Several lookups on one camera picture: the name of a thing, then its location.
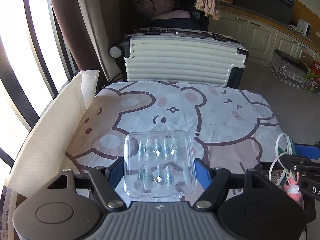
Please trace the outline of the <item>green clothespins with string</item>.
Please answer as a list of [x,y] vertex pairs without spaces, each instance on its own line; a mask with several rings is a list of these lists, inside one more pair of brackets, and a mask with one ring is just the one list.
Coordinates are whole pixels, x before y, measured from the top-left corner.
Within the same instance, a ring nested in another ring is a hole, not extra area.
[[[280,142],[283,139],[286,141],[285,149],[282,149],[279,146]],[[280,133],[280,135],[278,135],[278,137],[276,139],[274,151],[275,151],[276,157],[272,161],[271,166],[268,170],[268,174],[267,174],[268,180],[273,182],[272,172],[273,172],[276,164],[279,164],[281,174],[276,182],[276,186],[283,187],[285,185],[285,183],[289,181],[290,178],[292,178],[294,182],[297,182],[298,181],[297,168],[285,166],[285,159],[284,159],[285,157],[296,157],[297,156],[293,140],[286,133]]]

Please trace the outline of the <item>pink crochet doll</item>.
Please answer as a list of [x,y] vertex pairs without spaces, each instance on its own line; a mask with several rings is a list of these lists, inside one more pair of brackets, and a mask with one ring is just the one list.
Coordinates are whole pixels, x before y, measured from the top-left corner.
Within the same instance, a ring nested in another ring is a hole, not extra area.
[[299,189],[298,180],[294,180],[293,177],[288,178],[283,186],[283,190],[296,203],[301,204],[302,193],[300,192],[300,189]]

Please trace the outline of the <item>clear plastic nail box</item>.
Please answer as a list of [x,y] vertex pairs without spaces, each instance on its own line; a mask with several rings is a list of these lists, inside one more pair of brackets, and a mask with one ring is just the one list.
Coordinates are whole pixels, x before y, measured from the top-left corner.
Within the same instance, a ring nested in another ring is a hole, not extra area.
[[124,160],[124,192],[132,199],[181,199],[196,190],[193,150],[184,131],[130,133]]

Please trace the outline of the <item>cartoon bear bed sheet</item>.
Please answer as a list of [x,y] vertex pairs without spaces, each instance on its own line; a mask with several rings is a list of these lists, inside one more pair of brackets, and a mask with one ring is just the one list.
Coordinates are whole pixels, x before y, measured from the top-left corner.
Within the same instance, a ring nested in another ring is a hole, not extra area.
[[[124,158],[126,137],[133,132],[184,131],[195,159],[209,167],[243,174],[261,161],[272,161],[281,133],[267,101],[246,90],[190,82],[118,82],[102,89],[92,100],[67,147],[62,169],[86,173]],[[124,177],[117,194],[129,204],[143,201],[124,192]],[[159,202],[194,203],[204,192]]]

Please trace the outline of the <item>white foam sheet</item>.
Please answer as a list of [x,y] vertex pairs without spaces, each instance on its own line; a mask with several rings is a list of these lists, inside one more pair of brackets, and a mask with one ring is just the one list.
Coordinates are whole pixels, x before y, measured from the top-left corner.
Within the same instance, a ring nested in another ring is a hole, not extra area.
[[82,70],[49,104],[25,139],[4,185],[30,197],[57,175],[73,134],[90,106],[98,70]]

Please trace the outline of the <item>red and green carton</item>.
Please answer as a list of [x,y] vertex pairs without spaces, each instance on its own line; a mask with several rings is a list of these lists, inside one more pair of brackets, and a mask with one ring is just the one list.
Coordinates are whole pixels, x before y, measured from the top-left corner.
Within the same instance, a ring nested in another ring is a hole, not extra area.
[[306,74],[303,88],[312,93],[319,93],[320,66],[318,61],[313,60],[311,68]]

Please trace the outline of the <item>pack of water bottles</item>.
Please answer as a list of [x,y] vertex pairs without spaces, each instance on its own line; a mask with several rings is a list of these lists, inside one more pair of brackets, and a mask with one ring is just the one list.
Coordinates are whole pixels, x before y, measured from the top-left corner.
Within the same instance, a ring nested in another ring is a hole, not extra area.
[[310,68],[302,61],[275,49],[271,60],[271,72],[276,78],[296,88],[304,88]]

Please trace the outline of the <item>white countertop appliance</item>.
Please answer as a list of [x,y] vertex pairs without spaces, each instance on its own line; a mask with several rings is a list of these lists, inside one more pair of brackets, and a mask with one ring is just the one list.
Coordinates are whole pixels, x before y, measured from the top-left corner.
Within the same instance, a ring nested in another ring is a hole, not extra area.
[[311,25],[308,22],[299,19],[297,23],[297,28],[302,32],[302,34],[305,37],[309,36]]

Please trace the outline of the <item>cream kitchen cabinets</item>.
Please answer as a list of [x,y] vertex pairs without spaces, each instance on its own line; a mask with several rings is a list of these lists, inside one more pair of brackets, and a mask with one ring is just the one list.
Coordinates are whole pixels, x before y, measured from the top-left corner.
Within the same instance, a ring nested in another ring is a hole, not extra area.
[[268,66],[276,49],[297,59],[319,61],[319,46],[291,27],[236,5],[222,4],[220,9],[221,18],[210,18],[208,30],[239,41],[249,51],[249,61]]

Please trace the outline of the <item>cream ribbed suitcase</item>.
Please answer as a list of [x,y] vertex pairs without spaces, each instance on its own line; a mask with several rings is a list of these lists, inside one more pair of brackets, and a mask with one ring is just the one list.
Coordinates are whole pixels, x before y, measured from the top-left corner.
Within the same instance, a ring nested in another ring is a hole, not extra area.
[[200,30],[142,28],[109,49],[129,81],[191,81],[238,88],[248,50],[230,36]]

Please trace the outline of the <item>brown curtain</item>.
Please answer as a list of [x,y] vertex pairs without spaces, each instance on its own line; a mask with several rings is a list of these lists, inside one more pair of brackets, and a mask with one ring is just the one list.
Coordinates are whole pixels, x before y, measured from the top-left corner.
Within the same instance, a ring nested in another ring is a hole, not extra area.
[[96,52],[87,32],[78,0],[50,0],[57,22],[80,70],[100,71],[98,83],[107,84]]

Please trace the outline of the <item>hanging beige tassel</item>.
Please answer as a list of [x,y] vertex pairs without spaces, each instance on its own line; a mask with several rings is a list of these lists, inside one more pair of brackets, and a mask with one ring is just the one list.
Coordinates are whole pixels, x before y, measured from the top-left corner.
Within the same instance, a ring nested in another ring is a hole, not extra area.
[[204,12],[204,15],[211,16],[214,20],[221,18],[221,12],[217,0],[196,0],[195,8]]

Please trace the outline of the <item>pink plush pillow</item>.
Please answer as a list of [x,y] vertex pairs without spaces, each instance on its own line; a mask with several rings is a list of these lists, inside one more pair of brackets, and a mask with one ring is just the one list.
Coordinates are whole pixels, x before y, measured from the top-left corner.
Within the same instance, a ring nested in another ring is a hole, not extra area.
[[133,0],[138,14],[152,20],[190,19],[188,11],[176,10],[175,0]]

